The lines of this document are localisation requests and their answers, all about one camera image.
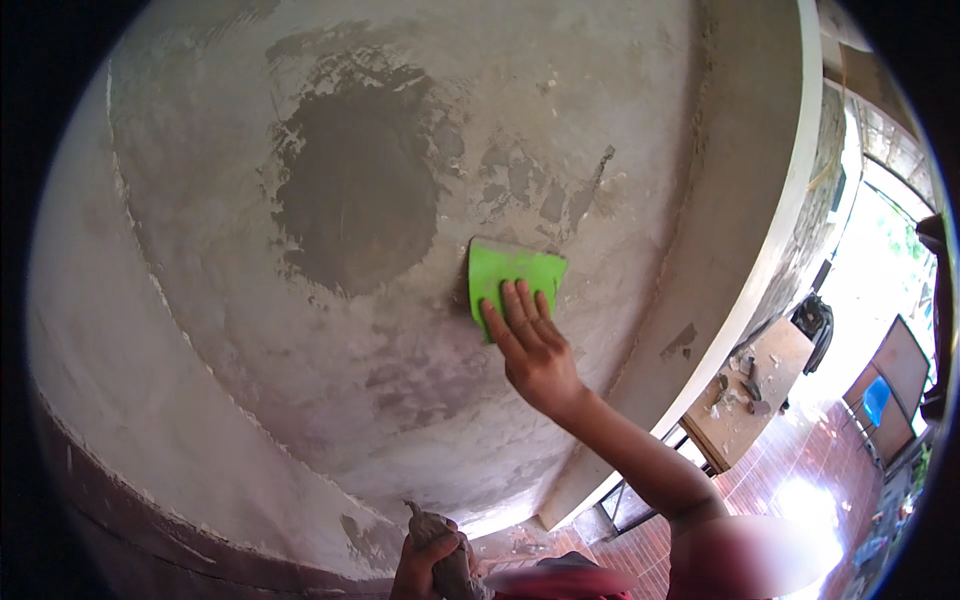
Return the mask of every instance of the hand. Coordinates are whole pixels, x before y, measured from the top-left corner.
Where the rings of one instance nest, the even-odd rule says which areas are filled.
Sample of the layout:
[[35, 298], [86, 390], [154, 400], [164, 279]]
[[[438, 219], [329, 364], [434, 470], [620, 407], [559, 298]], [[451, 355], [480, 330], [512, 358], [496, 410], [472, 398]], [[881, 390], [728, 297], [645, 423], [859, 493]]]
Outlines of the hand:
[[440, 600], [433, 589], [433, 565], [457, 548], [462, 535], [451, 531], [422, 550], [414, 549], [408, 535], [400, 551], [390, 600]]
[[550, 321], [546, 295], [537, 292], [535, 303], [523, 279], [516, 285], [505, 281], [502, 292], [506, 323], [489, 300], [480, 302], [480, 310], [506, 358], [507, 379], [550, 419], [568, 419], [590, 392], [577, 375], [570, 344]]

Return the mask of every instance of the forearm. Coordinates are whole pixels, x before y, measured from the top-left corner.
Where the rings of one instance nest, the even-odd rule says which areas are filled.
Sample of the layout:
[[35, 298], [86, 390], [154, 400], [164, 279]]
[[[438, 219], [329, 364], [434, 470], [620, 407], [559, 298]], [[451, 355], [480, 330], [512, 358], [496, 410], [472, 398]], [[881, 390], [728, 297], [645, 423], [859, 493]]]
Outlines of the forearm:
[[644, 502], [671, 522], [675, 533], [727, 513], [701, 470], [593, 392], [586, 390], [575, 409], [554, 420], [619, 471]]

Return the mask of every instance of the cement surface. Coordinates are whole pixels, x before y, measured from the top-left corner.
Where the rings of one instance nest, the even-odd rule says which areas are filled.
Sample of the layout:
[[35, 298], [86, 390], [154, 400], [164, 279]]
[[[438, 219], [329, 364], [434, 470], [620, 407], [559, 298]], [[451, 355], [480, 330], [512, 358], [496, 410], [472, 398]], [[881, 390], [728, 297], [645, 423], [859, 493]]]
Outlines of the cement surface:
[[[568, 258], [556, 320], [604, 394], [686, 193], [703, 30], [692, 1], [150, 6], [50, 178], [38, 386], [158, 504], [278, 553], [318, 552], [285, 505], [329, 510], [315, 474], [361, 507], [316, 525], [354, 549], [404, 498], [474, 535], [523, 520], [573, 440], [482, 344], [467, 243]], [[259, 516], [225, 506], [258, 483]]]

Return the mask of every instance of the wooden table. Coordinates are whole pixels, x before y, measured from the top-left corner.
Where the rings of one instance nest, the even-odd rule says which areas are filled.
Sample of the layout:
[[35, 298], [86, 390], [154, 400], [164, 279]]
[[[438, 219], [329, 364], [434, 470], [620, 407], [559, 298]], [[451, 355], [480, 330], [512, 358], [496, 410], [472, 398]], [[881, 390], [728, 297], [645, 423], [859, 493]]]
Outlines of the wooden table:
[[753, 343], [753, 348], [756, 358], [753, 379], [773, 409], [771, 412], [762, 416], [750, 413], [747, 403], [752, 402], [751, 396], [742, 383], [747, 375], [728, 364], [718, 374], [727, 376], [731, 389], [744, 401], [721, 402], [717, 405], [720, 418], [713, 418], [710, 405], [720, 394], [720, 382], [714, 377], [680, 419], [686, 435], [716, 473], [730, 470], [747, 453], [786, 400], [813, 353], [813, 343], [785, 317], [767, 329]]

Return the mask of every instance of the plaster scraper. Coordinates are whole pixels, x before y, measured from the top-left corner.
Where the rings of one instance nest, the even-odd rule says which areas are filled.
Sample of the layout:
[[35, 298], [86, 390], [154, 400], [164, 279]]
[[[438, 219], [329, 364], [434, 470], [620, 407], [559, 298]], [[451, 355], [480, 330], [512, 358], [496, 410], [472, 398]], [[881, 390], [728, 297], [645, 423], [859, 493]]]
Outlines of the plaster scraper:
[[470, 294], [470, 314], [483, 329], [484, 339], [492, 343], [480, 314], [480, 300], [493, 302], [497, 312], [503, 314], [503, 299], [500, 286], [504, 281], [525, 279], [534, 294], [543, 292], [550, 306], [550, 315], [557, 299], [557, 290], [566, 271], [566, 260], [556, 254], [538, 252], [516, 244], [507, 244], [482, 237], [470, 240], [467, 265], [467, 280]]

